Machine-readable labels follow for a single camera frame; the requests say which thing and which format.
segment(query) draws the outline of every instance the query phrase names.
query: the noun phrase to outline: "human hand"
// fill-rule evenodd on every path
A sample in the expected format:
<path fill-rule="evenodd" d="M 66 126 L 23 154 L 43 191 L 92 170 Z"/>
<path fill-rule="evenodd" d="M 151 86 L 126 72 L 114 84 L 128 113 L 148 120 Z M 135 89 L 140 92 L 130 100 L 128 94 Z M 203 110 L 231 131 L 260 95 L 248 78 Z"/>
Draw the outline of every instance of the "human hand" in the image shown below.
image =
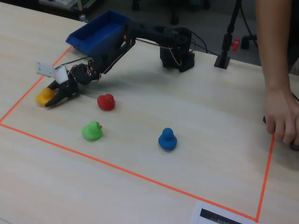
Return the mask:
<path fill-rule="evenodd" d="M 267 131 L 275 139 L 299 145 L 299 104 L 290 90 L 267 90 L 265 103 Z"/>

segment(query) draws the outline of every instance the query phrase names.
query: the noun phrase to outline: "orange tape line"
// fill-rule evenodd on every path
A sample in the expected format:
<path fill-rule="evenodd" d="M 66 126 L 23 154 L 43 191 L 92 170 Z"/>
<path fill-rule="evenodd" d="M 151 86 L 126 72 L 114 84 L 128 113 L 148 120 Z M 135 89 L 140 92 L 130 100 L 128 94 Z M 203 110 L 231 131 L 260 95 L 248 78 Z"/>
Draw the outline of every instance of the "orange tape line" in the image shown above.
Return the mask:
<path fill-rule="evenodd" d="M 19 130 L 19 129 L 14 128 L 14 127 L 10 127 L 10 126 L 4 125 L 4 124 L 0 124 L 0 126 L 2 126 L 2 127 L 6 127 L 6 128 L 8 128 L 8 129 L 13 130 L 13 131 L 16 131 L 16 132 L 18 132 L 18 133 L 22 133 L 22 134 L 24 134 L 24 135 L 27 135 L 27 136 L 29 136 L 29 137 L 31 137 L 31 138 L 34 138 L 34 139 L 43 141 L 43 142 L 48 143 L 48 144 L 50 144 L 50 145 L 59 147 L 59 148 L 64 149 L 64 150 L 66 150 L 66 151 L 69 151 L 69 152 L 72 152 L 72 153 L 81 155 L 81 156 L 86 157 L 86 158 L 88 158 L 88 159 L 91 159 L 91 160 L 94 160 L 94 161 L 103 163 L 103 164 L 105 164 L 105 165 L 107 165 L 107 166 L 110 166 L 110 167 L 113 167 L 113 168 L 115 168 L 115 169 L 121 170 L 121 171 L 126 172 L 126 173 L 128 173 L 128 174 L 137 176 L 137 177 L 139 177 L 139 178 L 142 178 L 142 179 L 147 180 L 147 181 L 149 181 L 149 182 L 155 183 L 155 184 L 160 185 L 160 186 L 162 186 L 162 187 L 168 188 L 168 189 L 170 189 L 170 190 L 174 190 L 174 191 L 176 191 L 176 192 L 178 192 L 178 193 L 181 193 L 181 194 L 183 194 L 183 195 L 186 195 L 186 196 L 189 196 L 189 197 L 192 197 L 192 198 L 201 200 L 201 201 L 203 201 L 203 202 L 212 204 L 212 205 L 217 206 L 217 207 L 219 207 L 219 208 L 225 209 L 225 210 L 230 211 L 230 212 L 233 212 L 233 213 L 235 213 L 235 214 L 237 214 L 237 215 L 240 215 L 240 216 L 243 216 L 243 217 L 245 217 L 245 218 L 248 218 L 248 219 L 250 219 L 250 220 L 253 220 L 253 221 L 256 220 L 256 218 L 251 217 L 251 216 L 249 216 L 249 215 L 246 215 L 246 214 L 244 214 L 244 213 L 241 213 L 241 212 L 239 212 L 239 211 L 230 209 L 230 208 L 225 207 L 225 206 L 223 206 L 223 205 L 221 205 L 221 204 L 217 204 L 217 203 L 215 203 L 215 202 L 206 200 L 206 199 L 204 199 L 204 198 L 201 198 L 201 197 L 198 197 L 198 196 L 196 196 L 196 195 L 190 194 L 190 193 L 185 192 L 185 191 L 183 191 L 183 190 L 179 190 L 179 189 L 174 188 L 174 187 L 172 187 L 172 186 L 169 186 L 169 185 L 167 185 L 167 184 L 164 184 L 164 183 L 155 181 L 155 180 L 150 179 L 150 178 L 148 178 L 148 177 L 145 177 L 145 176 L 143 176 L 143 175 L 141 175 L 141 174 L 138 174 L 138 173 L 135 173 L 135 172 L 133 172 L 133 171 L 127 170 L 127 169 L 125 169 L 125 168 L 116 166 L 116 165 L 114 165 L 114 164 L 112 164 L 112 163 L 110 163 L 110 162 L 106 162 L 106 161 L 100 160 L 100 159 L 98 159 L 98 158 L 95 158 L 95 157 L 93 157 L 93 156 L 90 156 L 90 155 L 87 155 L 87 154 L 78 152 L 78 151 L 76 151 L 76 150 L 73 150 L 73 149 L 71 149 L 71 148 L 68 148 L 68 147 L 65 147 L 65 146 L 61 146 L 61 145 L 59 145 L 59 144 L 57 144 L 57 143 L 54 143 L 54 142 L 51 142 L 51 141 L 42 139 L 42 138 L 40 138 L 40 137 L 37 137 L 37 136 L 35 136 L 35 135 L 32 135 L 32 134 L 29 134 L 29 133 L 27 133 L 27 132 L 21 131 L 21 130 Z"/>
<path fill-rule="evenodd" d="M 57 63 L 63 58 L 67 52 L 69 52 L 72 49 L 72 46 L 70 46 L 58 59 L 57 61 L 53 64 L 53 67 L 57 65 Z M 33 88 L 43 79 L 44 76 L 41 76 L 36 83 L 13 105 L 12 108 L 0 119 L 0 123 L 16 108 L 16 106 L 33 90 Z"/>
<path fill-rule="evenodd" d="M 261 192 L 260 201 L 258 203 L 258 208 L 257 208 L 257 213 L 256 213 L 256 220 L 255 220 L 256 223 L 258 223 L 258 221 L 260 219 L 260 214 L 261 214 L 261 209 L 262 209 L 262 204 L 263 204 L 263 197 L 264 197 L 265 190 L 266 190 L 266 184 L 267 184 L 267 180 L 268 180 L 268 174 L 269 174 L 271 158 L 272 158 L 272 153 L 273 153 L 274 141 L 275 141 L 275 136 L 273 134 L 272 135 L 272 140 L 271 140 L 271 145 L 270 145 L 270 151 L 269 151 L 267 166 L 266 166 L 265 177 L 263 179 L 262 192 Z"/>

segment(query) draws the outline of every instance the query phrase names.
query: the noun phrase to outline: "robotic arm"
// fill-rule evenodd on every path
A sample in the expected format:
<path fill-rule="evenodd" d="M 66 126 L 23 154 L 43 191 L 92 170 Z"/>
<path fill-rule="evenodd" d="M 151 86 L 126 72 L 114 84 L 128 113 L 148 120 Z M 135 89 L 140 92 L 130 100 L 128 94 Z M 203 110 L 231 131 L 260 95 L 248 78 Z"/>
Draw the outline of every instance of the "robotic arm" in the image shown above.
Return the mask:
<path fill-rule="evenodd" d="M 186 28 L 173 30 L 128 21 L 106 53 L 92 56 L 88 64 L 74 65 L 66 71 L 68 77 L 66 81 L 60 83 L 56 79 L 48 86 L 51 90 L 58 89 L 58 92 L 45 106 L 56 105 L 65 97 L 72 98 L 77 95 L 78 84 L 87 85 L 93 80 L 99 80 L 102 74 L 110 71 L 115 63 L 135 45 L 137 38 L 154 41 L 156 43 L 154 45 L 160 47 L 160 58 L 164 67 L 176 68 L 184 72 L 194 66 L 194 53 L 189 51 L 191 35 L 191 31 Z"/>

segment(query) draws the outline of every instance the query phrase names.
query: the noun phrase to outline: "blue plastic bin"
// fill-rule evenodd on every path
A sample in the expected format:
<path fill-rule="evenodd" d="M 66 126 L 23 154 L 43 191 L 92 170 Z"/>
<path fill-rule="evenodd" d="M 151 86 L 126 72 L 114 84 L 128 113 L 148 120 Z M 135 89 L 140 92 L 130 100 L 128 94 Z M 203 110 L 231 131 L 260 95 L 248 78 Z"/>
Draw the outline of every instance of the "blue plastic bin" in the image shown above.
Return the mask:
<path fill-rule="evenodd" d="M 68 36 L 66 42 L 88 56 L 106 52 L 130 18 L 109 10 Z"/>

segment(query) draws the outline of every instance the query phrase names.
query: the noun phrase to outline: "microphone stand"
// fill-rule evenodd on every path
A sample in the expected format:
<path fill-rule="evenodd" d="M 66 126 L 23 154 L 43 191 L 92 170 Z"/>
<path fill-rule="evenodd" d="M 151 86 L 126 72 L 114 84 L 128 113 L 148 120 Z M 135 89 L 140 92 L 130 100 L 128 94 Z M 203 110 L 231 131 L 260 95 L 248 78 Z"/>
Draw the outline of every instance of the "microphone stand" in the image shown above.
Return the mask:
<path fill-rule="evenodd" d="M 226 69 L 228 67 L 228 63 L 230 60 L 230 56 L 228 56 L 228 51 L 230 46 L 232 45 L 233 40 L 233 31 L 235 29 L 235 21 L 237 19 L 239 9 L 241 7 L 242 0 L 236 0 L 235 8 L 232 14 L 232 18 L 230 20 L 230 24 L 227 29 L 227 33 L 224 35 L 223 44 L 222 44 L 222 52 L 221 55 L 217 56 L 214 67 Z"/>

